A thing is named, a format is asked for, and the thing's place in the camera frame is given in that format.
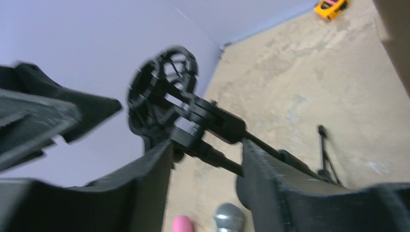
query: black plastic part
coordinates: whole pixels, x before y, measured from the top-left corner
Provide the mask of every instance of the black plastic part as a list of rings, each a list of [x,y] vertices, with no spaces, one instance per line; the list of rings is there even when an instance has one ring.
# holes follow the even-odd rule
[[[22,84],[22,87],[17,88],[26,89],[27,93],[31,95],[70,102],[80,109],[82,115],[81,122],[75,128],[62,135],[68,143],[81,138],[122,108],[118,100],[62,87],[34,64],[20,63],[15,67],[15,72],[9,74],[14,74],[14,76],[2,76],[0,79],[12,80],[13,83],[18,82],[14,86]]]
[[[235,180],[235,191],[239,199],[239,202],[248,210],[250,209],[249,205],[249,195],[245,186],[245,178],[242,176],[237,176]]]
[[[0,232],[160,232],[172,166],[165,141],[86,187],[0,180]]]
[[[257,232],[410,231],[410,184],[349,190],[299,172],[249,140],[242,166]]]
[[[246,123],[241,118],[218,108],[204,99],[197,99],[190,107],[190,121],[228,144],[238,143],[246,134]]]
[[[188,133],[180,128],[175,128],[171,139],[174,141],[175,147],[185,154],[197,157],[214,167],[221,167],[238,176],[243,176],[241,165],[226,158],[222,152],[204,142],[202,140],[203,134],[202,131],[198,133],[198,130],[192,130],[191,133]]]
[[[178,55],[182,55],[183,60],[175,60]],[[174,72],[168,73],[167,65],[171,65]],[[189,104],[197,73],[195,57],[181,46],[171,47],[148,60],[137,72],[128,93],[131,131],[152,138],[163,137],[164,134],[169,136],[184,109],[174,105],[166,96]]]
[[[80,121],[71,103],[0,89],[0,171],[40,157],[51,138]]]

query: concrete floor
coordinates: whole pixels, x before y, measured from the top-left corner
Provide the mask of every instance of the concrete floor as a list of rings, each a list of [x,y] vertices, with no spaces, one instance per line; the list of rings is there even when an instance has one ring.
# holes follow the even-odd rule
[[[360,188],[408,181],[410,101],[379,42],[371,0],[353,1],[331,23],[314,12],[227,48],[206,99],[242,117],[248,130],[313,170],[320,166],[316,125],[330,134],[342,182]],[[206,140],[240,162],[240,145]],[[188,215],[197,232],[214,232],[222,202],[240,206],[234,175],[186,158],[176,166],[163,231]],[[246,231],[253,231],[250,212]]]

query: pink toy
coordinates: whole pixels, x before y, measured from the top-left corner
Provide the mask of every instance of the pink toy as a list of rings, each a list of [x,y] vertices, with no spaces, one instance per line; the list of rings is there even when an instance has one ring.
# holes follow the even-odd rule
[[[190,218],[187,216],[176,217],[172,225],[172,232],[194,232]]]

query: toy car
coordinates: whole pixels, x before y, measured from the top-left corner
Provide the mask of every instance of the toy car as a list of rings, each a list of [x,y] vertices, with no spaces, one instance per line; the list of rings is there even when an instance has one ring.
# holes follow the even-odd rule
[[[341,14],[349,5],[350,0],[320,0],[315,7],[315,12],[323,19],[332,21]]]

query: silver microphone head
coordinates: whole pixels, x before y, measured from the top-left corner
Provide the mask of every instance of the silver microphone head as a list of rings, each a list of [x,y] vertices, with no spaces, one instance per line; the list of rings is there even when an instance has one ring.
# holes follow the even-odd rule
[[[231,203],[218,206],[214,220],[218,232],[242,232],[245,225],[244,213]]]

